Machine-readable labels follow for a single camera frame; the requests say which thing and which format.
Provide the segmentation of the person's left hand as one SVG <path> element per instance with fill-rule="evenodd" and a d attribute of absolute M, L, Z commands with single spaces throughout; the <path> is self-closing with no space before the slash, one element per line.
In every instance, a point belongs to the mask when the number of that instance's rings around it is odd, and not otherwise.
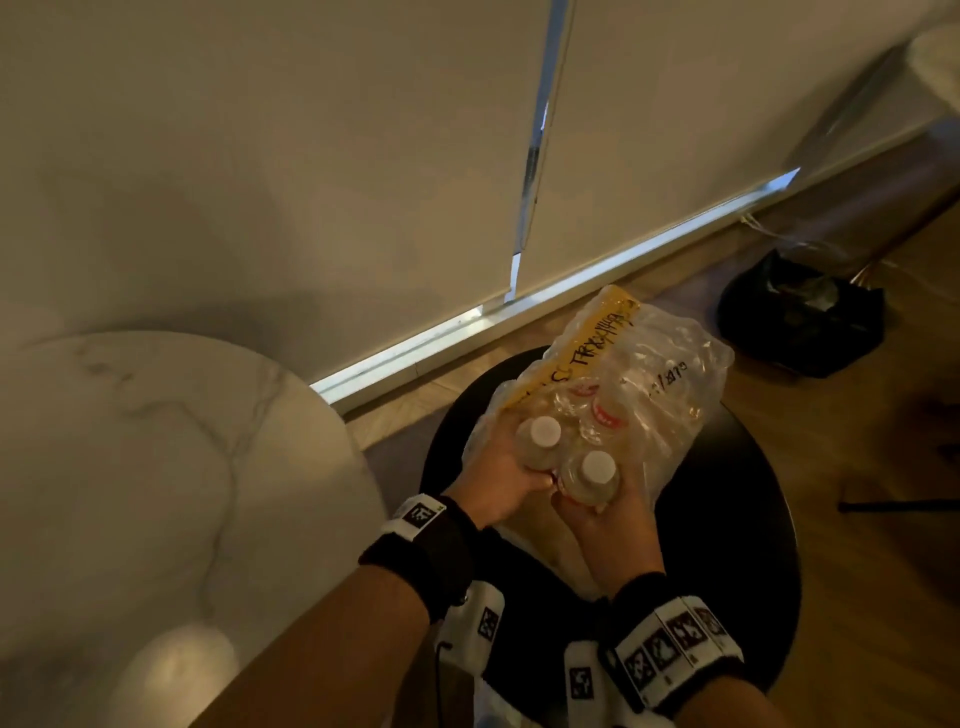
<path fill-rule="evenodd" d="M 518 500 L 518 475 L 525 467 L 514 447 L 521 421 L 515 411 L 501 412 L 490 426 L 486 441 L 443 492 L 479 530 L 500 524 L 523 503 Z"/>

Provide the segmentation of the person's right hand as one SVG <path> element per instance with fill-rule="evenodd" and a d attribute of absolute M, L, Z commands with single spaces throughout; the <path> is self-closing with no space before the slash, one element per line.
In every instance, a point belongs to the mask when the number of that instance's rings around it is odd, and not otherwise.
<path fill-rule="evenodd" d="M 592 528 L 569 528 L 582 558 L 604 597 L 613 599 L 627 584 L 666 565 L 656 522 L 642 488 L 628 476 L 600 512 Z"/>

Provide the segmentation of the small white-capped clear bottle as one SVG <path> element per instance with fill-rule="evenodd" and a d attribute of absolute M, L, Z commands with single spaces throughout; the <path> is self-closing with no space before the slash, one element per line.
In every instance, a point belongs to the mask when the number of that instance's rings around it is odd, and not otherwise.
<path fill-rule="evenodd" d="M 560 466 L 558 490 L 570 500 L 594 509 L 604 508 L 617 494 L 620 472 L 606 450 L 581 448 Z"/>
<path fill-rule="evenodd" d="M 560 421 L 549 415 L 526 418 L 513 438 L 520 465 L 535 472 L 551 472 L 559 467 L 563 455 L 564 431 Z"/>

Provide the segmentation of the person's left forearm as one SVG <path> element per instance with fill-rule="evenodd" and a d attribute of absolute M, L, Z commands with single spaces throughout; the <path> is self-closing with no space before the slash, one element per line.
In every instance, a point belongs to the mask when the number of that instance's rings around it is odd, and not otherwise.
<path fill-rule="evenodd" d="M 379 566 L 359 566 L 190 728 L 382 728 L 429 627 L 414 588 Z"/>

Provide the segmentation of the person's right forearm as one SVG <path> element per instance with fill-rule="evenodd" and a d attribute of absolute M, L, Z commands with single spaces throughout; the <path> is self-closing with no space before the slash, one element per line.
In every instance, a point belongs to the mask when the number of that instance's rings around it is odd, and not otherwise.
<path fill-rule="evenodd" d="M 654 710 L 676 728 L 791 728 L 764 692 L 722 672 L 696 673 Z"/>

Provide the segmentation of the black left wristband with marker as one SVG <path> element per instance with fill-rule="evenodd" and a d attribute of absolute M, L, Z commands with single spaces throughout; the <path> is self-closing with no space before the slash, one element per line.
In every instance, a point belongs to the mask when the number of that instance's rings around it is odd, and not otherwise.
<path fill-rule="evenodd" d="M 359 557 L 407 583 L 432 625 L 462 603 L 474 581 L 479 529 L 448 495 L 416 494 L 404 501 Z"/>

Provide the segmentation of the clear plastic-wrapped bottle pack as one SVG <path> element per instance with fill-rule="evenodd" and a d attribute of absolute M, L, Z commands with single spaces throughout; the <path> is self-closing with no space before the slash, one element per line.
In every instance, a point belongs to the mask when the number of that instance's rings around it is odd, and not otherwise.
<path fill-rule="evenodd" d="M 733 350 L 698 321 L 640 302 L 608 285 L 587 303 L 532 363 L 497 384 L 462 451 L 467 464 L 488 438 L 498 413 L 522 421 L 559 420 L 562 455 L 608 452 L 636 478 L 654 506 L 721 407 Z"/>

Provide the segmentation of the black right wristband with markers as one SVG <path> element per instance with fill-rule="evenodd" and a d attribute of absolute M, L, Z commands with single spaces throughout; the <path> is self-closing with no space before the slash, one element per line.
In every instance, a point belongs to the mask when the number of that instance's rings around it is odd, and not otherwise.
<path fill-rule="evenodd" d="M 633 578 L 599 613 L 598 659 L 636 714 L 673 719 L 709 683 L 742 678 L 742 649 L 700 598 L 660 572 Z"/>

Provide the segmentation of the black round stool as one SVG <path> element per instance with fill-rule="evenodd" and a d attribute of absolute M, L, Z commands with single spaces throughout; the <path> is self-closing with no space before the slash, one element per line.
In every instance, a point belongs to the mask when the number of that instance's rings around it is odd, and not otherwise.
<path fill-rule="evenodd" d="M 797 632 L 802 579 L 793 519 L 773 468 L 725 406 L 704 425 L 654 506 L 666 575 L 701 598 L 737 642 L 744 676 L 764 693 Z M 595 638 L 605 598 L 582 598 L 548 566 L 489 527 L 475 578 L 505 596 L 483 679 L 522 716 L 567 728 L 563 653 Z"/>

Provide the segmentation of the black bag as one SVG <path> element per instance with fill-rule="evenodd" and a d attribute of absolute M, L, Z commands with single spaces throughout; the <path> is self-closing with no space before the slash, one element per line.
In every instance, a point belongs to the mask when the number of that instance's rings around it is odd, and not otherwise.
<path fill-rule="evenodd" d="M 726 285 L 715 317 L 746 356 L 822 380 L 882 345 L 886 296 L 772 249 Z"/>

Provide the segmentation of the black stand leg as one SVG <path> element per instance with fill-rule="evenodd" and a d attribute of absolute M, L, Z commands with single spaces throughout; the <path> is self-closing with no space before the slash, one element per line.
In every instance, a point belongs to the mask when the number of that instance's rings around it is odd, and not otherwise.
<path fill-rule="evenodd" d="M 911 500 L 840 500 L 836 509 L 842 514 L 940 514 L 960 513 L 960 498 Z"/>

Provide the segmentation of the white marble round table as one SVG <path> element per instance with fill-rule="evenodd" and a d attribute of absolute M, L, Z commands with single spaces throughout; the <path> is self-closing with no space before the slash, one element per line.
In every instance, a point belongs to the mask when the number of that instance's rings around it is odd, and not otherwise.
<path fill-rule="evenodd" d="M 0 355 L 0 728 L 187 728 L 387 517 L 342 418 L 249 349 Z"/>

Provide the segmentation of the white roller blind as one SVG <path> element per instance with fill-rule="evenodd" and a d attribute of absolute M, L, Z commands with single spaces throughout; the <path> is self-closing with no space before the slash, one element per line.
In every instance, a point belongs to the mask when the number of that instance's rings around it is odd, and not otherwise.
<path fill-rule="evenodd" d="M 574 0 L 519 297 L 785 175 L 871 61 L 960 0 Z"/>
<path fill-rule="evenodd" d="M 0 350 L 315 382 L 502 299 L 550 0 L 0 0 Z"/>

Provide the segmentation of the white window frame rail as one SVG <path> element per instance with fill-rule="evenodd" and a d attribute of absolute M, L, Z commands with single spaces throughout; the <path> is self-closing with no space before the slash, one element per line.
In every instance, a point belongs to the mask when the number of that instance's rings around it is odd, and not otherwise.
<path fill-rule="evenodd" d="M 801 171 L 795 167 L 747 192 L 666 228 L 649 238 L 593 262 L 581 270 L 486 309 L 482 305 L 443 321 L 399 344 L 336 371 L 310 385 L 339 414 L 357 408 L 414 383 L 469 356 L 528 324 L 584 296 L 698 244 L 726 228 L 743 213 L 770 203 L 786 191 Z"/>

